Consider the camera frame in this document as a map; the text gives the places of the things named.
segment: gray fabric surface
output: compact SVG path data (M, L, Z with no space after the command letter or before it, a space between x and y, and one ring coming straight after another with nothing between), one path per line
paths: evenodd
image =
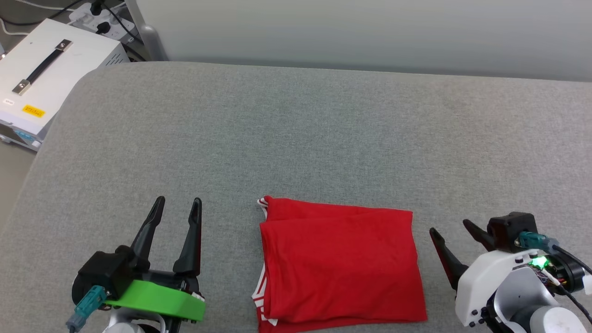
M592 262L591 130L592 84L578 82L199 63L92 72L64 103L0 236L2 331L65 332L78 268L130 244L164 195L156 269L172 268L192 199L204 202L208 309L182 332L255 332L255 201L265 194L414 212L429 320L329 331L464 331L428 229L469 264L484 249L462 219L485 226L531 212ZM592 310L592 297L577 296ZM106 324L96 313L84 332Z

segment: white wall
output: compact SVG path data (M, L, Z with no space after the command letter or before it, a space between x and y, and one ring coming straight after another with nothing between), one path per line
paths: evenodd
M590 0L136 2L170 60L592 81Z

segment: yellow sticker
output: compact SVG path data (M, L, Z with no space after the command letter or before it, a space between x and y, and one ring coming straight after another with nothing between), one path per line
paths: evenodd
M22 108L22 110L25 111L28 114L31 114L31 115L37 117L37 118L41 118L45 114L45 111L40 110L40 109L38 109L36 107L32 107L30 105L25 105L25 107Z

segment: power outlet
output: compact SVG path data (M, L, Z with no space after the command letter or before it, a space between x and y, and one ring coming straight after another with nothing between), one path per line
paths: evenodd
M119 10L120 8L116 8L113 10L113 13L117 15L117 17L132 34L137 35L136 25L124 18L121 18L118 14ZM134 41L134 37L130 36L130 34L127 33L125 29L123 29L121 24L119 24L119 22L113 17L113 15L111 15L108 10L103 9L99 15L92 15L90 2L87 2L75 9L69 17L70 20L73 21L73 26L90 31L92 33L96 33L96 27L99 24L108 22L111 26L111 29L109 32L102 34L102 36L120 41L122 44L127 44Z

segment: folded red cloth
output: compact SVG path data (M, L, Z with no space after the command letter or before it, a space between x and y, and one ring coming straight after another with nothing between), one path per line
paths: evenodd
M260 333L427 320L412 212L259 202L267 215L253 294Z

